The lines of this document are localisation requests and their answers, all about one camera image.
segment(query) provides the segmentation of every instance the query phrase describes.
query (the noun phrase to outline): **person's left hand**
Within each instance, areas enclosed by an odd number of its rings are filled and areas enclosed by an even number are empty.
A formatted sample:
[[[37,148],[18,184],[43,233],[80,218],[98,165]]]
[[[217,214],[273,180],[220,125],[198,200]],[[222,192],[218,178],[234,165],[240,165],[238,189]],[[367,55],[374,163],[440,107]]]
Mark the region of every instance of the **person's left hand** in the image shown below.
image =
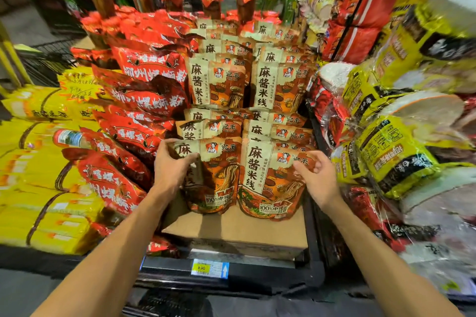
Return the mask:
[[[190,153],[187,157],[180,159],[170,157],[169,144],[176,141],[179,139],[165,139],[160,142],[154,162],[154,186],[150,190],[161,195],[170,195],[171,199],[175,197],[182,185],[190,164],[199,159],[199,153]]]

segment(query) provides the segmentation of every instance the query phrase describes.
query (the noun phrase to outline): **person's left arm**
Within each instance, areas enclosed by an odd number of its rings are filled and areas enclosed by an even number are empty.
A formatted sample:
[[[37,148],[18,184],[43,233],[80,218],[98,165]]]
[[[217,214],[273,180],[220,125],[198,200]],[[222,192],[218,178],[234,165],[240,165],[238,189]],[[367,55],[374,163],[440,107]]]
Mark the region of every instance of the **person's left arm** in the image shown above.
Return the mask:
[[[146,198],[31,316],[119,316],[160,217],[196,159],[196,153],[171,158],[163,141],[155,161],[155,184]]]

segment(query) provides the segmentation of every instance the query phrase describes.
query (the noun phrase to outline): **person's right hand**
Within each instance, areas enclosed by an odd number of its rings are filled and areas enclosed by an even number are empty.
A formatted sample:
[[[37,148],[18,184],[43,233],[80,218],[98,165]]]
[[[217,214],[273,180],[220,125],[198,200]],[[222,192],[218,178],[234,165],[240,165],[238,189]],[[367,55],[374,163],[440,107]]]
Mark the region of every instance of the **person's right hand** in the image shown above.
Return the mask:
[[[342,200],[337,184],[336,168],[323,152],[311,151],[308,154],[316,161],[314,171],[311,172],[304,164],[295,160],[294,175],[306,182],[309,194],[319,208],[326,212],[326,208],[332,202]]]

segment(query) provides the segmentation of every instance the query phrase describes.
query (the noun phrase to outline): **price tag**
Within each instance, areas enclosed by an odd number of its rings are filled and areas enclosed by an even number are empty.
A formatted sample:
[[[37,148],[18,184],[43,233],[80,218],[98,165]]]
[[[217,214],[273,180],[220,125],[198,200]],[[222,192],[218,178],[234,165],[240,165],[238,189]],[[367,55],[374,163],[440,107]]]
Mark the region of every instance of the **price tag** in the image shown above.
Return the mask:
[[[192,272],[194,276],[228,279],[230,264],[228,262],[215,262],[205,260],[193,260]]]

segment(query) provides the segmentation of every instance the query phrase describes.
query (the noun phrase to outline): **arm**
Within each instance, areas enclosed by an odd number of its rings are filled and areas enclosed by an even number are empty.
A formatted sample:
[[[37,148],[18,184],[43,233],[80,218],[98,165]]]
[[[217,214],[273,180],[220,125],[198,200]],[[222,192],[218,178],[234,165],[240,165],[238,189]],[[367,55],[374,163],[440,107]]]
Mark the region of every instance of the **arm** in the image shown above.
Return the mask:
[[[193,153],[172,159],[163,141],[155,161],[155,184],[147,197],[68,274],[32,317],[119,316],[160,217],[196,158]]]
[[[294,162],[295,176],[344,237],[364,278],[388,317],[462,316],[433,285],[410,270],[392,249],[351,211],[340,195],[333,163],[321,151],[314,173]]]

